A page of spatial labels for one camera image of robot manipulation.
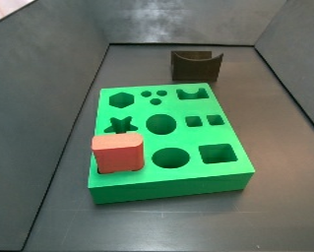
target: shape sorter board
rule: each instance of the shape sorter board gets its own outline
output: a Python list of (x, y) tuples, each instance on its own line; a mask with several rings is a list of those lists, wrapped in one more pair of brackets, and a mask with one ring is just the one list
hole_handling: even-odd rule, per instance
[(91, 156), (97, 204), (246, 187), (256, 170), (209, 84), (102, 89), (95, 135), (129, 132), (143, 136), (145, 166), (101, 174)]

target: red cube block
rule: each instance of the red cube block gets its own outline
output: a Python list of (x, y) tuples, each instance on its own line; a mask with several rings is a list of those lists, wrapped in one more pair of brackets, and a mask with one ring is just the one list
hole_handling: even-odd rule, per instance
[(99, 173), (139, 170), (143, 167), (143, 138), (138, 133), (95, 136), (91, 149)]

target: rectangular hole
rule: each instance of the rectangular hole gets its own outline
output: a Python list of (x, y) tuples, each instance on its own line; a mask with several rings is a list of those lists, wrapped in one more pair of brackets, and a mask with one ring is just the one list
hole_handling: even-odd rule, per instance
[(200, 146), (198, 150), (206, 164), (237, 161), (234, 150), (228, 144)]
[(206, 115), (206, 119), (208, 119), (208, 122), (212, 126), (225, 124), (224, 119), (222, 119), (221, 115), (218, 115), (218, 114)]

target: gray wall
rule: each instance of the gray wall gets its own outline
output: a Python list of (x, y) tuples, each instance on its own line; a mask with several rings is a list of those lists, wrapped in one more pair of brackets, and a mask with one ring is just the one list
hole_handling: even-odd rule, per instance
[(256, 47), (314, 122), (314, 0), (290, 0)]
[(109, 43), (83, 1), (0, 23), (0, 250), (23, 248)]
[(285, 0), (98, 0), (113, 43), (254, 45)]

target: hexagonal hole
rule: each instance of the hexagonal hole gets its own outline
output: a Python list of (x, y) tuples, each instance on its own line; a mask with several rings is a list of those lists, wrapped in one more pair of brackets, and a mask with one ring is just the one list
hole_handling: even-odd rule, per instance
[(134, 96), (129, 93), (118, 93), (110, 96), (110, 105), (118, 108), (125, 108), (134, 104)]

